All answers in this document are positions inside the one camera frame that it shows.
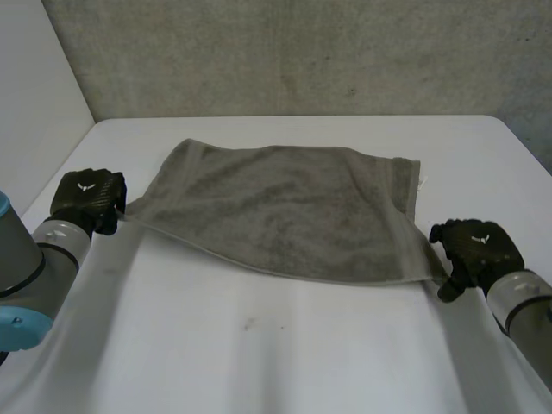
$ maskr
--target logo on robotic hand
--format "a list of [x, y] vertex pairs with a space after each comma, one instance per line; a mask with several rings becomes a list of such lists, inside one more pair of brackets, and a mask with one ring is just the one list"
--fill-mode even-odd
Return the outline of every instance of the logo on robotic hand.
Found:
[[489, 241], [490, 238], [491, 238], [491, 235], [486, 235], [486, 237], [482, 237], [482, 238], [472, 236], [472, 240], [474, 242], [479, 242], [479, 243], [483, 243], [483, 244], [486, 244]]
[[80, 183], [77, 183], [77, 187], [80, 188], [80, 190], [81, 190], [82, 192], [88, 191], [88, 190], [90, 190], [91, 188], [94, 188], [95, 186], [96, 186], [95, 184], [86, 186], [86, 185], [81, 185]]

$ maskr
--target blue joint cap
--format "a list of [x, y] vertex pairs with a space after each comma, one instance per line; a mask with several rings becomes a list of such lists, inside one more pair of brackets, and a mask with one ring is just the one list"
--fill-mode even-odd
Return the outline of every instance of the blue joint cap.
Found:
[[36, 310], [0, 306], [0, 351], [31, 349], [42, 342], [53, 320]]
[[9, 210], [9, 198], [0, 191], [0, 217], [6, 214]]

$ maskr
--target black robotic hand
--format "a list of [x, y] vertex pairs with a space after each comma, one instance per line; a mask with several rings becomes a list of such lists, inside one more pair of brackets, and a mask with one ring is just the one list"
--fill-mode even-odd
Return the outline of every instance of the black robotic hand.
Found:
[[68, 172], [53, 197], [48, 220], [77, 224], [90, 237], [93, 231], [112, 235], [117, 230], [116, 209], [124, 213], [126, 197], [121, 172], [90, 168]]
[[441, 242], [453, 265], [450, 278], [437, 293], [443, 302], [452, 302], [468, 287], [480, 287], [486, 296], [502, 276], [524, 270], [524, 259], [513, 241], [493, 222], [448, 220], [431, 228], [430, 242]]

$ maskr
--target table surface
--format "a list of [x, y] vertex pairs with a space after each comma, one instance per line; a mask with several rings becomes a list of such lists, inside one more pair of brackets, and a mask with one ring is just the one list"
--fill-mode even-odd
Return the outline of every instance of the table surface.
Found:
[[[552, 282], [552, 178], [487, 116], [104, 121], [23, 221], [34, 229], [47, 216], [71, 170], [122, 171], [129, 200], [139, 197], [186, 138], [231, 148], [338, 145], [421, 160], [427, 180], [416, 224], [425, 234], [449, 218], [496, 221], [527, 266]], [[434, 294], [422, 283], [279, 279], [124, 223], [112, 237], [95, 236], [48, 338], [0, 368], [0, 411], [551, 412], [552, 398], [481, 295], [445, 305]]]

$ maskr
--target white wall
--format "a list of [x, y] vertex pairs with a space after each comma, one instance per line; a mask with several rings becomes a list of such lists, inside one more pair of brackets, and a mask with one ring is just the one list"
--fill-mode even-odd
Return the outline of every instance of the white wall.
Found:
[[0, 190], [22, 214], [94, 121], [40, 0], [0, 0]]

